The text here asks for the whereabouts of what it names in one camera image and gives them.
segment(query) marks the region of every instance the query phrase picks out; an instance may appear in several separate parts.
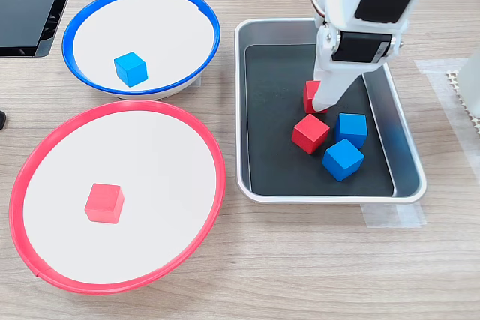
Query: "blue cube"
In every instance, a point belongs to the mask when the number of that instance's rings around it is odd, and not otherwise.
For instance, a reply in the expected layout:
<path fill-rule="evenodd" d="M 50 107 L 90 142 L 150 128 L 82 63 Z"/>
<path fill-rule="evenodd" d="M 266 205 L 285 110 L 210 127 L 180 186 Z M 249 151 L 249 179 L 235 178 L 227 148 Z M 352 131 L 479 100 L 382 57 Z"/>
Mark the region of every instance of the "blue cube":
<path fill-rule="evenodd" d="M 115 63 L 118 77 L 129 88 L 149 78 L 145 62 L 134 52 L 122 55 L 113 62 Z"/>
<path fill-rule="evenodd" d="M 359 170 L 364 159 L 360 150 L 344 139 L 326 150 L 322 164 L 337 181 L 342 181 Z"/>
<path fill-rule="evenodd" d="M 367 118 L 363 114 L 344 114 L 338 116 L 335 126 L 335 141 L 347 139 L 360 149 L 367 140 Z"/>

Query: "white object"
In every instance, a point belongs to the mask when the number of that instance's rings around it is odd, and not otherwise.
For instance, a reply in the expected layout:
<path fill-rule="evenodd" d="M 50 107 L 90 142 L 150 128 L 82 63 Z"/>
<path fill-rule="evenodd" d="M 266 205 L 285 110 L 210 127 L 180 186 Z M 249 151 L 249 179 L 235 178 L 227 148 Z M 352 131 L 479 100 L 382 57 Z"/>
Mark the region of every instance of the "white object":
<path fill-rule="evenodd" d="M 169 97 L 201 75 L 215 54 L 218 20 L 203 0 L 114 0 L 82 10 L 65 33 L 67 65 L 83 82 L 123 99 Z M 148 79 L 129 88 L 114 59 L 135 52 Z"/>
<path fill-rule="evenodd" d="M 121 187 L 117 224 L 88 219 L 93 183 Z M 132 289 L 196 249 L 220 210 L 224 185 L 218 144 L 195 117 L 164 103 L 107 104 L 62 125 L 27 160 L 12 192 L 13 239 L 38 276 L 47 280 L 53 269 L 85 284 L 55 283 L 64 289 Z M 111 285 L 121 282 L 129 283 Z"/>
<path fill-rule="evenodd" d="M 313 107 L 318 112 L 335 105 L 358 76 L 377 70 L 398 55 L 401 36 L 408 27 L 407 17 L 417 0 L 410 0 L 396 23 L 377 23 L 356 19 L 354 13 L 359 2 L 360 0 L 317 0 L 318 5 L 325 10 L 325 18 L 316 16 L 316 26 L 319 31 L 316 39 L 317 57 L 313 78 L 320 80 L 321 85 L 313 99 Z M 379 45 L 371 63 L 334 61 L 332 56 L 340 45 L 341 31 L 389 34 L 391 42 Z"/>
<path fill-rule="evenodd" d="M 475 117 L 480 118 L 480 48 L 462 67 L 457 82 L 466 107 Z"/>

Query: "tray rim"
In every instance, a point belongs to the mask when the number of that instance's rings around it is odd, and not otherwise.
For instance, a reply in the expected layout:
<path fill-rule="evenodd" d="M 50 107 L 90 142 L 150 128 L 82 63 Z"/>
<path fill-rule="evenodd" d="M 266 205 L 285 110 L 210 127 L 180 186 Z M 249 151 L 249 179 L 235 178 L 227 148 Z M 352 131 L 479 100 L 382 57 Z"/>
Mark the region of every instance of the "tray rim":
<path fill-rule="evenodd" d="M 422 161 L 417 151 L 413 136 L 408 127 L 407 119 L 401 107 L 400 98 L 398 97 L 395 84 L 393 82 L 392 74 L 389 66 L 384 64 L 382 69 L 385 73 L 388 86 L 397 110 L 400 124 L 402 126 L 403 134 L 412 155 L 415 169 L 418 175 L 418 188 L 409 196 L 396 197 L 395 192 L 393 196 L 263 196 L 249 190 L 242 179 L 242 129 L 241 129 L 241 99 L 240 99 L 240 45 L 239 35 L 240 31 L 248 25 L 258 22 L 314 22 L 314 18 L 256 18 L 248 19 L 237 25 L 235 29 L 235 155 L 236 155 L 236 182 L 240 191 L 249 199 L 260 204 L 412 204 L 420 200 L 427 191 L 427 179 L 423 169 Z"/>

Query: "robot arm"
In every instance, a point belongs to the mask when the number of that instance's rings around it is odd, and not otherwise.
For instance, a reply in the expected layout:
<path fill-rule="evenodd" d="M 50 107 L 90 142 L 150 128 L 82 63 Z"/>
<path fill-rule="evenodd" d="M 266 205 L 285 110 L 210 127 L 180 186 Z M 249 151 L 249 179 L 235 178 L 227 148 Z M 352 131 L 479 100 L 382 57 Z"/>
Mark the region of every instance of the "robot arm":
<path fill-rule="evenodd" d="M 312 0 L 318 13 L 313 78 L 316 111 L 335 105 L 353 81 L 398 55 L 418 0 Z"/>

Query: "blue rim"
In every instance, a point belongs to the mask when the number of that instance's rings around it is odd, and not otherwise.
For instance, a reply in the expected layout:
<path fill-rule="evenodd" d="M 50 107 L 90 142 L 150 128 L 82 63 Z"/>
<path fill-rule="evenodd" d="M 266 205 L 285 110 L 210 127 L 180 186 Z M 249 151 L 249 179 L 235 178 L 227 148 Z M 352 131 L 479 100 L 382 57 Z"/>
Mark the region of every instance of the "blue rim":
<path fill-rule="evenodd" d="M 215 15 L 215 12 L 209 7 L 209 5 L 204 0 L 188 0 L 194 3 L 199 10 L 204 13 L 210 22 L 213 25 L 214 29 L 214 44 L 211 48 L 211 52 L 207 60 L 192 74 L 185 77 L 178 82 L 174 82 L 173 84 L 169 84 L 163 86 L 161 88 L 156 89 L 149 89 L 149 90 L 142 90 L 142 91 L 125 91 L 125 90 L 116 90 L 110 88 L 104 88 L 103 86 L 99 86 L 98 84 L 93 83 L 89 78 L 87 78 L 82 71 L 78 68 L 77 62 L 75 61 L 74 57 L 74 39 L 75 35 L 77 34 L 77 30 L 79 27 L 85 22 L 85 20 L 91 16 L 95 11 L 101 9 L 107 4 L 110 4 L 117 0 L 95 0 L 86 7 L 84 7 L 70 22 L 67 29 L 65 30 L 64 37 L 63 37 L 63 44 L 62 44 L 62 54 L 63 59 L 65 60 L 65 64 L 68 66 L 70 71 L 76 76 L 78 79 L 83 81 L 85 84 L 90 85 L 92 88 L 96 88 L 101 91 L 106 91 L 111 94 L 120 94 L 120 95 L 147 95 L 147 94 L 154 94 L 154 93 L 161 93 L 162 91 L 170 90 L 175 88 L 181 84 L 186 83 L 188 80 L 197 76 L 206 66 L 212 61 L 215 53 L 218 50 L 220 45 L 220 23 L 218 22 L 218 18 Z"/>

